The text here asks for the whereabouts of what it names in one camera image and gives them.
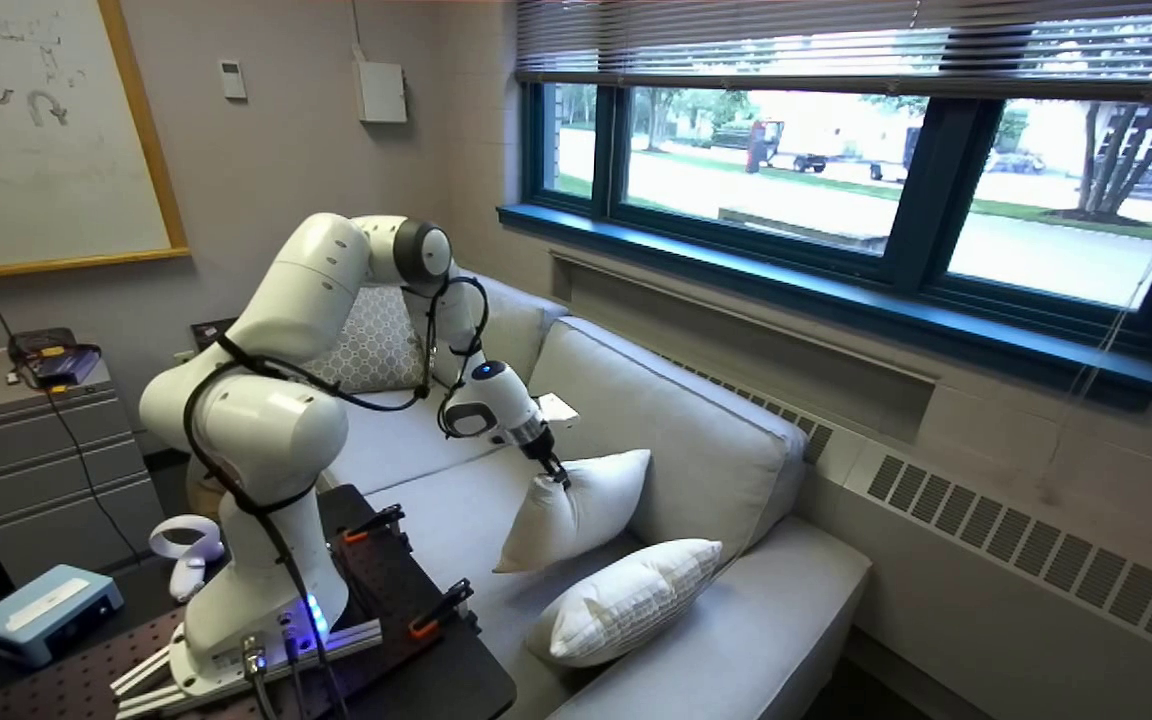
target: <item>white electrical box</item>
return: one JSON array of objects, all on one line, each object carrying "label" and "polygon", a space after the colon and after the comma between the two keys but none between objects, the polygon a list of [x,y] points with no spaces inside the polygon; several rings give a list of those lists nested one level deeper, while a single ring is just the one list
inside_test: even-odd
[{"label": "white electrical box", "polygon": [[358,119],[365,123],[406,123],[402,65],[370,63],[355,58],[353,76],[358,86]]},{"label": "white electrical box", "polygon": [[220,88],[229,100],[247,100],[243,67],[238,60],[220,60]]}]

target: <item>whiteboard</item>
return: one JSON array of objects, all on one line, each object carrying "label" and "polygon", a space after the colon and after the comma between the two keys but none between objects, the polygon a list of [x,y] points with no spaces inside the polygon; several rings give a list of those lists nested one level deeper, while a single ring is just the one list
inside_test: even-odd
[{"label": "whiteboard", "polygon": [[118,0],[0,0],[0,274],[185,252],[143,94]]}]

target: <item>window sill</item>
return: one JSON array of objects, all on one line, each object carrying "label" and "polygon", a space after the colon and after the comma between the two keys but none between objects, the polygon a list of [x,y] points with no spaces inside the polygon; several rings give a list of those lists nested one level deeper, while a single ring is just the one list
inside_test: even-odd
[{"label": "window sill", "polygon": [[1092,346],[562,210],[509,205],[497,213],[509,228],[882,334],[1053,389],[1069,389],[1084,366],[1098,369],[1087,397],[1104,406],[1143,411],[1152,401],[1151,361],[1101,355]]}]

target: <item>window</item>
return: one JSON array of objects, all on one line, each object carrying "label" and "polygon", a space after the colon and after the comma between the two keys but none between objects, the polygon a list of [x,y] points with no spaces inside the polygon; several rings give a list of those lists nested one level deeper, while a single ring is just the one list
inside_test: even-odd
[{"label": "window", "polygon": [[516,76],[532,205],[1152,367],[1151,0],[521,0]]}]

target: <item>cabinet drawer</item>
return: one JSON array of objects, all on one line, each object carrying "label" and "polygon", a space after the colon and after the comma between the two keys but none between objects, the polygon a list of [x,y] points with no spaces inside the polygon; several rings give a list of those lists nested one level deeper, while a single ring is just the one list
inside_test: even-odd
[{"label": "cabinet drawer", "polygon": [[[101,502],[137,551],[145,551],[150,530],[162,521],[162,507],[147,477],[100,493]],[[65,562],[101,570],[129,558],[109,521],[91,495],[0,525],[0,561],[12,582],[23,585]]]},{"label": "cabinet drawer", "polygon": [[[131,432],[123,406],[113,393],[91,404],[61,407],[61,414],[79,444]],[[0,468],[67,447],[73,446],[65,425],[51,414],[50,407],[0,415]]]},{"label": "cabinet drawer", "polygon": [[[119,478],[145,473],[141,450],[136,441],[128,437],[124,441],[97,448],[83,448],[93,486]],[[0,515],[24,510],[40,502],[86,491],[83,465],[74,450],[58,458],[0,475]]]}]

